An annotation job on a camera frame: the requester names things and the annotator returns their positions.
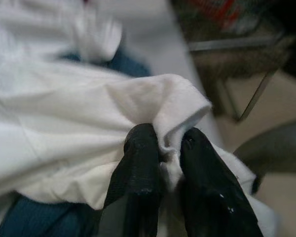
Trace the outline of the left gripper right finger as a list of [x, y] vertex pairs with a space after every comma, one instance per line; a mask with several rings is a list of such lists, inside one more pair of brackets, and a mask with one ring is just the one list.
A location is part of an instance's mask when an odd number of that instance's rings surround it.
[[197, 128], [182, 139], [181, 207], [189, 237], [260, 237], [257, 217], [235, 175]]

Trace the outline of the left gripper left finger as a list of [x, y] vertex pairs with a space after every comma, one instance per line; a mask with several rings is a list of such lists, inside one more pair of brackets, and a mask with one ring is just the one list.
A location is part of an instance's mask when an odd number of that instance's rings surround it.
[[143, 123], [126, 136], [123, 158], [111, 175], [100, 237], [154, 237], [162, 199], [160, 152], [153, 126]]

